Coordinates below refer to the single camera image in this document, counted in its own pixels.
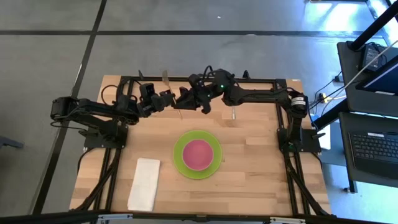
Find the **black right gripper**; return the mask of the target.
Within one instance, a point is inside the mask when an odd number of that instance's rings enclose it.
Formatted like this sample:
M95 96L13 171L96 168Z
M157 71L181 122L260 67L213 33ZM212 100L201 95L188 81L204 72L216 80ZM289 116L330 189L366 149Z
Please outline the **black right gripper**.
M179 88L180 97L176 100L173 108L176 110L193 110L201 108L203 114L211 111L211 94L205 87L187 89L184 86Z

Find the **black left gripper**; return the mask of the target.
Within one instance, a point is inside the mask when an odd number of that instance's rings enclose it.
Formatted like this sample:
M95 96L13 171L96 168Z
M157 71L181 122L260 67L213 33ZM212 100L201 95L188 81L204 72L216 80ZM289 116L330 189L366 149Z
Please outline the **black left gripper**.
M149 117L152 113L163 111L164 108L175 106L175 95L171 90L154 93L151 96L141 96L137 104L139 115L143 118Z

